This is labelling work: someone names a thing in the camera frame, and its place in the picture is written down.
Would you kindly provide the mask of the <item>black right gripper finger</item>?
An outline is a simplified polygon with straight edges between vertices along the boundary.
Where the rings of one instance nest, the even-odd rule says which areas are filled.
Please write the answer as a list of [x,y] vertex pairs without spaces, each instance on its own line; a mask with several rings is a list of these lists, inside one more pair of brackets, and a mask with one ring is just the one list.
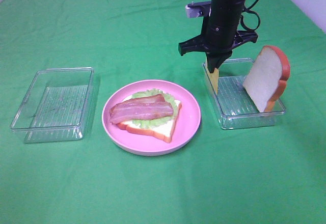
[[216,68],[218,69],[222,63],[232,55],[232,52],[219,53],[216,62]]
[[218,55],[215,53],[206,53],[207,69],[209,73],[213,73],[217,68]]

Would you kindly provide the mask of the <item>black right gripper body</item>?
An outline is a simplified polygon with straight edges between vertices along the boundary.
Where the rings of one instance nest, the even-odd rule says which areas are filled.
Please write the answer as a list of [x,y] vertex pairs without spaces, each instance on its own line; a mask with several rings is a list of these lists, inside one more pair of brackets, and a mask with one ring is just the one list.
[[189,18],[203,17],[202,28],[199,35],[180,42],[178,50],[180,55],[188,52],[205,52],[207,54],[227,54],[247,43],[257,41],[258,35],[253,29],[238,30],[241,13],[203,13],[192,12]]

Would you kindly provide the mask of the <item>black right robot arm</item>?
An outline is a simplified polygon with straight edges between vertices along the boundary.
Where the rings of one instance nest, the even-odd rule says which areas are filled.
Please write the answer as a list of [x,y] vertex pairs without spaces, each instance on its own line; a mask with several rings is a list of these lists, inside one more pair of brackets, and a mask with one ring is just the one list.
[[195,3],[193,6],[203,13],[201,33],[187,41],[179,43],[181,55],[188,52],[204,52],[210,73],[228,59],[232,50],[248,42],[255,43],[258,35],[253,29],[244,27],[242,13],[246,11],[246,0],[211,0]]

